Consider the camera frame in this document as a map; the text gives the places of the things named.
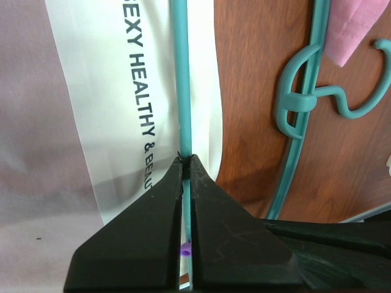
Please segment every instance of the hanger hook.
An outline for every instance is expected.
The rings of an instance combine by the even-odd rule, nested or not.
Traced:
[[[384,53],[384,71],[379,82],[379,85],[369,97],[368,101],[357,110],[349,110],[346,94],[343,89],[336,85],[329,85],[326,87],[320,87],[315,89],[314,95],[321,96],[334,96],[337,103],[338,113],[347,119],[356,119],[369,113],[376,105],[381,101],[383,96],[391,84],[391,41],[386,39],[376,40],[374,45],[376,49],[380,49]]]
[[[300,67],[321,49],[319,44],[308,45],[302,48],[282,70],[277,86],[276,123],[286,136],[292,139],[303,139],[304,134],[288,123],[288,111],[310,112],[315,108],[317,97],[292,92],[292,83]]]

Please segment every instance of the white plastic bag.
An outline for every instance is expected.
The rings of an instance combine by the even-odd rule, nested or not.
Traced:
[[[216,178],[213,1],[188,11],[193,151]],[[169,1],[4,0],[0,15],[0,291],[61,292],[100,215],[134,202],[178,150]]]

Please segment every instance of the wooden door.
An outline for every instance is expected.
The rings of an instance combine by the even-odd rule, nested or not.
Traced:
[[[280,176],[287,138],[274,121],[282,68],[308,44],[312,0],[215,0],[224,141],[217,183],[264,217]],[[341,86],[351,109],[374,89],[383,56],[370,47],[391,39],[391,5],[348,63],[323,56],[318,85]],[[347,120],[329,97],[318,100],[279,219],[339,222],[391,201],[391,90],[368,115]]]

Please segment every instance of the teal plastic hanger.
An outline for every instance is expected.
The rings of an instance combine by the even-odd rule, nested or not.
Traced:
[[[182,157],[192,155],[191,99],[187,0],[171,0],[172,26],[174,30],[175,81],[177,86],[179,143]],[[191,241],[190,178],[183,180],[183,218],[186,241]],[[192,262],[188,258],[189,283],[192,288]]]
[[[317,99],[321,96],[334,96],[339,114],[348,119],[355,119],[371,111],[380,102],[391,84],[391,42],[380,39],[375,42],[375,48],[381,49],[385,53],[384,72],[377,89],[360,109],[349,110],[345,92],[338,86],[315,88],[326,36],[329,8],[330,0],[315,1],[310,43],[288,62],[279,80],[276,123],[281,132],[291,140],[283,173],[266,215],[267,219],[275,220],[279,216],[298,164],[310,111],[315,108]],[[293,79],[304,63],[306,63],[306,67],[301,93],[292,93]],[[289,111],[296,113],[294,126],[288,123]]]

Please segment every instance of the teal rod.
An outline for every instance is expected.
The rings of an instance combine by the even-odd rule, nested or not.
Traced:
[[[180,153],[189,157],[191,149],[191,99],[187,0],[171,0],[172,25],[174,29],[175,80],[177,85]],[[183,181],[183,217],[186,241],[191,242],[190,180]],[[192,288],[192,261],[188,258],[189,280]]]

